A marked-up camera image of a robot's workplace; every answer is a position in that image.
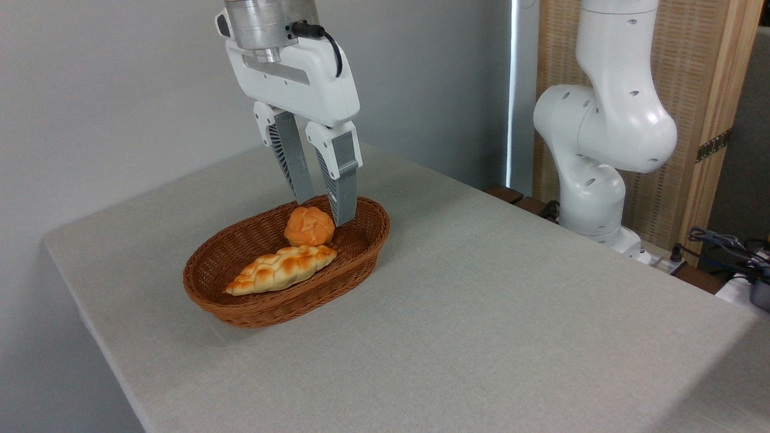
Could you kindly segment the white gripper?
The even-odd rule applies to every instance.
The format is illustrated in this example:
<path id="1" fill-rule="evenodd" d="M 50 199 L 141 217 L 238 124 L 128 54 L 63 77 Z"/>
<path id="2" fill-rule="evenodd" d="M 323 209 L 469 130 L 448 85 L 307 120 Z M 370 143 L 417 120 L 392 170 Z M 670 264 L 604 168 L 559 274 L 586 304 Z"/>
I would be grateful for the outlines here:
<path id="1" fill-rule="evenodd" d="M 325 40 L 301 38 L 280 51 L 278 63 L 259 63 L 233 40 L 226 40 L 226 50 L 243 93 L 258 100 L 253 112 L 262 140 L 277 158 L 297 203 L 314 198 L 315 192 L 294 114 L 311 120 L 306 137 L 316 149 L 336 227 L 354 219 L 357 169 L 363 160 L 350 121 L 360 102 L 346 53 L 339 52 L 343 71 L 336 77 L 336 57 Z"/>

